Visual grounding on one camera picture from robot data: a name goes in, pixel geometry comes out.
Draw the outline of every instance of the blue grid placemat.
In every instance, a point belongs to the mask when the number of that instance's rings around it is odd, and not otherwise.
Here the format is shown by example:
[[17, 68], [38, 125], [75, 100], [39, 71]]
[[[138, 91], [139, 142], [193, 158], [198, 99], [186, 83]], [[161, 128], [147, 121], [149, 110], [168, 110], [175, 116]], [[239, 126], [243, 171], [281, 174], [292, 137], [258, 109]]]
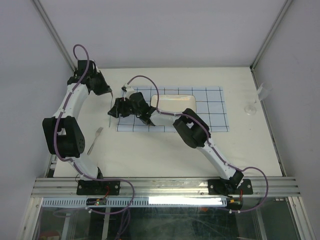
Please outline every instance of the blue grid placemat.
[[[133, 86], [141, 92], [145, 101], [150, 105], [157, 91], [153, 86]], [[229, 132], [227, 108], [224, 90], [219, 86], [159, 86], [160, 95], [193, 95], [196, 101], [196, 113], [209, 126], [210, 132]], [[146, 126], [134, 115], [120, 117], [116, 130], [118, 132], [170, 132], [176, 133], [173, 126]]]

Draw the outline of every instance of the white wall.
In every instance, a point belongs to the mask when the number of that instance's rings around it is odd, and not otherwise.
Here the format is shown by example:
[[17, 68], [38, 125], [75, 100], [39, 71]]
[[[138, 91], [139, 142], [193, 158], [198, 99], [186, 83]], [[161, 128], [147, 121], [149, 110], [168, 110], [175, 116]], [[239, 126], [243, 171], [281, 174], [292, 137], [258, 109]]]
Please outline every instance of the white wall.
[[285, 0], [41, 0], [100, 68], [249, 66]]
[[71, 70], [30, 0], [0, 7], [0, 239], [19, 232], [47, 164], [42, 119], [58, 108]]
[[296, 0], [256, 69], [276, 144], [320, 239], [320, 1]]

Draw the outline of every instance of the glass base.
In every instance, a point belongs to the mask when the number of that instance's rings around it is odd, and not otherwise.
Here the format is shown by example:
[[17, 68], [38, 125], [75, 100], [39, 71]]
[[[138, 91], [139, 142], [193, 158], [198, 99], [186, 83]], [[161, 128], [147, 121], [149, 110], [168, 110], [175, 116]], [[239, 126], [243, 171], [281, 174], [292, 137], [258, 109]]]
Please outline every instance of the glass base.
[[245, 106], [244, 111], [248, 115], [255, 115], [257, 112], [257, 109], [253, 105], [247, 105], [247, 106]]

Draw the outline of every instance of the white table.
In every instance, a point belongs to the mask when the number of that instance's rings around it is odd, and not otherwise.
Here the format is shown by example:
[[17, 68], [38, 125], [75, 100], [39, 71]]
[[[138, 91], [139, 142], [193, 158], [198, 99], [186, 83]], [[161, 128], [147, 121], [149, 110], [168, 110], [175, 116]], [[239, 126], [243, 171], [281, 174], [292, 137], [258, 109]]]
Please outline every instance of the white table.
[[[145, 75], [158, 86], [221, 86], [224, 90], [230, 132], [214, 132], [212, 138], [238, 168], [258, 167], [267, 176], [282, 176], [260, 103], [255, 115], [244, 107], [255, 98], [256, 88], [248, 67], [225, 68], [129, 68], [103, 69], [102, 73], [119, 97], [121, 87], [136, 75]], [[132, 86], [151, 84], [137, 78]], [[117, 132], [118, 120], [107, 112], [111, 95], [92, 92], [84, 102], [78, 124], [85, 137], [85, 151], [95, 132], [104, 127], [90, 155], [105, 177], [217, 177], [218, 173], [198, 150], [188, 147], [177, 133]], [[58, 161], [54, 177], [75, 177], [76, 171]], [[246, 176], [261, 176], [255, 170]]]

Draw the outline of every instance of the silver fork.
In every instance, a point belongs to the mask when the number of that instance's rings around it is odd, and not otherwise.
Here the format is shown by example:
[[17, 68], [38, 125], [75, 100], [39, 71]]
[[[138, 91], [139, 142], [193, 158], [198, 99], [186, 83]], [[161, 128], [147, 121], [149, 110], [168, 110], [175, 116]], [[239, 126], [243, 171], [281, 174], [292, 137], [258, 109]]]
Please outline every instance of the silver fork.
[[98, 130], [95, 132], [95, 139], [93, 140], [93, 143], [92, 143], [92, 145], [91, 145], [91, 147], [90, 147], [90, 149], [89, 149], [89, 151], [88, 151], [88, 155], [90, 155], [90, 153], [92, 152], [92, 149], [94, 148], [94, 145], [95, 145], [95, 143], [96, 143], [96, 140], [97, 140], [97, 138], [99, 137], [99, 135], [100, 135], [100, 133], [102, 132], [102, 130], [103, 130], [104, 128], [101, 126], [101, 127], [99, 127], [98, 128]]

